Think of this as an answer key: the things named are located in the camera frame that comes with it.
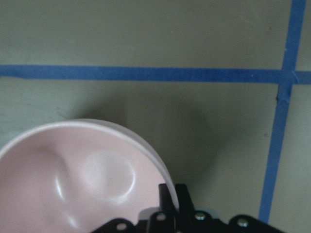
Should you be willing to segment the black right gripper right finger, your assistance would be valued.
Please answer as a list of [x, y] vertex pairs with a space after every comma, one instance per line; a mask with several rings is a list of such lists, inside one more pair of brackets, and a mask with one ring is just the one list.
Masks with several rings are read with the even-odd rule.
[[179, 210], [176, 216], [177, 230], [182, 233], [192, 233], [194, 206], [185, 184], [176, 184], [175, 190], [178, 197]]

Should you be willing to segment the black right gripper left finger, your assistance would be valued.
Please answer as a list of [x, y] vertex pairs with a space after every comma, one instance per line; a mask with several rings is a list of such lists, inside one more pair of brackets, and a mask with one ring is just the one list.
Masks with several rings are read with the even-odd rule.
[[166, 184], [162, 183], [159, 189], [158, 224], [161, 233], [175, 233], [177, 230], [177, 210]]

